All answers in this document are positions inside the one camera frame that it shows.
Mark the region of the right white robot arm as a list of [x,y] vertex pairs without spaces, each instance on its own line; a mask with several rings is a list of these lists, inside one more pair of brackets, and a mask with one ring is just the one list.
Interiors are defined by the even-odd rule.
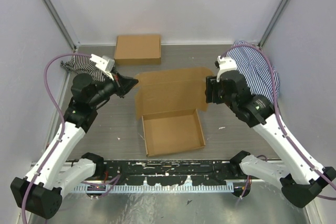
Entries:
[[298,208],[313,201],[335,179],[335,169],[315,161],[276,116],[274,105],[261,94],[252,94],[245,77],[237,70],[208,76],[206,102],[229,106],[236,117],[262,136],[283,161],[276,165],[258,159],[247,151],[240,151],[230,159],[232,175],[237,179],[247,176],[260,178],[276,187]]

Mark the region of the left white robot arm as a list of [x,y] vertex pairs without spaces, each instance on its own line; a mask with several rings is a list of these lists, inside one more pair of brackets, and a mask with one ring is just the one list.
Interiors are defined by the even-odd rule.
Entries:
[[24,178],[14,178],[11,191],[22,211],[44,219],[52,218],[59,210],[63,198],[87,178],[100,180],[106,173],[103,157],[85,153],[65,173],[60,174],[65,161],[74,147],[85,136],[98,113],[112,95],[124,97],[138,84],[138,80],[119,73],[112,74],[103,82],[94,81],[91,75],[82,73],[74,77],[72,97],[54,139],[40,160]]

